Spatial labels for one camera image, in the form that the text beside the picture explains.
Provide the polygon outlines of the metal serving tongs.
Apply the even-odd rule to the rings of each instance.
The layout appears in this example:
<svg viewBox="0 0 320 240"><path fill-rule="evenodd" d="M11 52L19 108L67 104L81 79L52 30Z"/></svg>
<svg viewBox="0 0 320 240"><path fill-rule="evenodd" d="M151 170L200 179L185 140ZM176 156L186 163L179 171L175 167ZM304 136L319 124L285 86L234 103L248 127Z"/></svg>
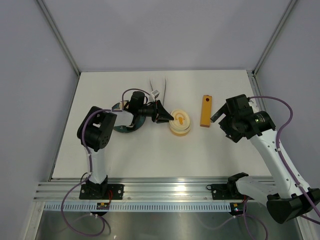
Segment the metal serving tongs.
<svg viewBox="0 0 320 240"><path fill-rule="evenodd" d="M166 93L167 93L167 77L165 76L164 79L163 79L163 94L162 94L162 104L164 105L165 104L165 99L166 99ZM150 84L150 87L151 87L151 91L154 91L156 90L153 86L153 79L150 78L149 79L149 84Z"/></svg>

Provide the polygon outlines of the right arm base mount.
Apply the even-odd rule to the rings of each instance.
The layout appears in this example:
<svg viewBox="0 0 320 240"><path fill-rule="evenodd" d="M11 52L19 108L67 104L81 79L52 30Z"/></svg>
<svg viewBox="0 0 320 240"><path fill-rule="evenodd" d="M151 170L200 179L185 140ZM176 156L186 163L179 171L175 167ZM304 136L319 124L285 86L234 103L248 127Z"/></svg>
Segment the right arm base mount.
<svg viewBox="0 0 320 240"><path fill-rule="evenodd" d="M237 173L230 176L226 183L207 184L206 189L211 192L213 200L244 200L247 196L238 191L236 181L248 176L244 172Z"/></svg>

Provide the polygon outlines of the cream round lid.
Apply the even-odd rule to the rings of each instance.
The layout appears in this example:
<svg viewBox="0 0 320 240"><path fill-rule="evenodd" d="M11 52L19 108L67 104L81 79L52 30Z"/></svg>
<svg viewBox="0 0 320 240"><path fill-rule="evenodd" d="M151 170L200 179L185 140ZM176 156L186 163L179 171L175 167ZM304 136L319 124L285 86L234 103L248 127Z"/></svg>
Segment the cream round lid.
<svg viewBox="0 0 320 240"><path fill-rule="evenodd" d="M169 126L178 130L185 130L191 126L190 117L184 110L174 109L170 114L174 117L174 120L169 121Z"/></svg>

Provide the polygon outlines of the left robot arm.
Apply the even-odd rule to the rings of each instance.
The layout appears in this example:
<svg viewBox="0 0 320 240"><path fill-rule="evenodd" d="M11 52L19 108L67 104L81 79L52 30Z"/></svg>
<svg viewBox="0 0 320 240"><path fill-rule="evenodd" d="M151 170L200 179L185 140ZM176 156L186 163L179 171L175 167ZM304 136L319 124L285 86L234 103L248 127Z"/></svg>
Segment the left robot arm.
<svg viewBox="0 0 320 240"><path fill-rule="evenodd" d="M102 109L92 106L77 130L77 138L85 148L88 160L87 181L93 183L90 193L97 199L108 194L105 170L104 148L111 139L115 127L136 129L140 119L151 118L152 122L168 123L174 117L165 110L159 99L158 91L153 91L146 100L146 93L136 90L130 100L122 100L119 107Z"/></svg>

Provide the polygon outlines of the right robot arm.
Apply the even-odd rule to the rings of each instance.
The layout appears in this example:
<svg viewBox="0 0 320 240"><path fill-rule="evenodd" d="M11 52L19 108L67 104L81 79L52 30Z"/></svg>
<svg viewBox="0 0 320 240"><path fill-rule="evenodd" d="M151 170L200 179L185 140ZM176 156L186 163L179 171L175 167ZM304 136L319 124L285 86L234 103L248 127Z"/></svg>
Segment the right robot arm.
<svg viewBox="0 0 320 240"><path fill-rule="evenodd" d="M320 190L311 188L293 166L288 154L277 139L278 131L265 111L254 112L246 97L227 99L211 117L219 122L226 137L234 143L248 139L257 149L271 173L275 186L264 185L247 173L228 178L226 190L230 197L250 197L266 206L271 217L279 224L301 217L320 202Z"/></svg>

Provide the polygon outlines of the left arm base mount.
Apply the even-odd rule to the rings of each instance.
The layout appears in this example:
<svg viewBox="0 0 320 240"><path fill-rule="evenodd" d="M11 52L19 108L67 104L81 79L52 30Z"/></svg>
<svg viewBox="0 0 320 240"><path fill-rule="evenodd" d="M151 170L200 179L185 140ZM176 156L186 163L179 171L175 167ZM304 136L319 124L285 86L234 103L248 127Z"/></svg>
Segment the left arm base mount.
<svg viewBox="0 0 320 240"><path fill-rule="evenodd" d="M108 183L106 177L102 183L93 183L86 180L80 188L80 200L122 200L124 195L124 185L118 183Z"/></svg>

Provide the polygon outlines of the yellow round lunch box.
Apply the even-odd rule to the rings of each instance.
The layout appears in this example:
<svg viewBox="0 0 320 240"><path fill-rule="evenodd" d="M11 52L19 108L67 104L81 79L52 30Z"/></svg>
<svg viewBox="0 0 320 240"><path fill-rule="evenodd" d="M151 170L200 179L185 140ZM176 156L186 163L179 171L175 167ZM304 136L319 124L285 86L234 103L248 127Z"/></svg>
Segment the yellow round lunch box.
<svg viewBox="0 0 320 240"><path fill-rule="evenodd" d="M175 135L175 136L178 136L178 137L183 137L183 136L186 136L190 130L191 130L191 126L187 127L186 129L184 130L181 130L181 129L176 129L174 128L173 126L169 126L169 129L170 129L170 132Z"/></svg>

